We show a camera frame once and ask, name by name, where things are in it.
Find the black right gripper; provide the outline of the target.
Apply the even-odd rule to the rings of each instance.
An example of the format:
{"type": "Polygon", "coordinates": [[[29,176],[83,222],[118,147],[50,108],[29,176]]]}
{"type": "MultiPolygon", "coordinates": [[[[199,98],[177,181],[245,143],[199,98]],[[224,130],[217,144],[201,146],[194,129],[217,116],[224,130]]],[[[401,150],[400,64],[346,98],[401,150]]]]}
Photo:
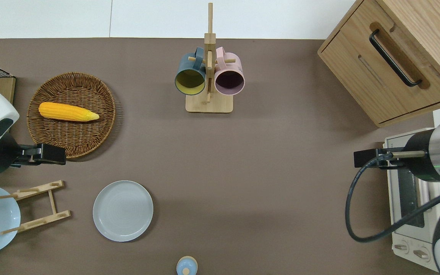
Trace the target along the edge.
{"type": "Polygon", "coordinates": [[[405,167],[405,164],[401,160],[397,159],[384,159],[377,160],[375,157],[379,155],[402,152],[404,147],[393,148],[373,148],[365,149],[361,151],[353,152],[353,167],[355,168],[379,168],[382,170],[395,170],[405,167]]]}

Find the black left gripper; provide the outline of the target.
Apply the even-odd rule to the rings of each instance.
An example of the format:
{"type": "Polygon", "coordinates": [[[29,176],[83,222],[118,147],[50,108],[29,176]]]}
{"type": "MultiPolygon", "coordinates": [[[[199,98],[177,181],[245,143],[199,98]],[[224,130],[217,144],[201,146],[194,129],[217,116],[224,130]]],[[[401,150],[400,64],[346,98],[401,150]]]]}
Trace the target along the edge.
{"type": "Polygon", "coordinates": [[[51,144],[34,144],[33,146],[18,144],[13,167],[22,165],[37,166],[40,164],[66,164],[66,149],[51,144]]]}

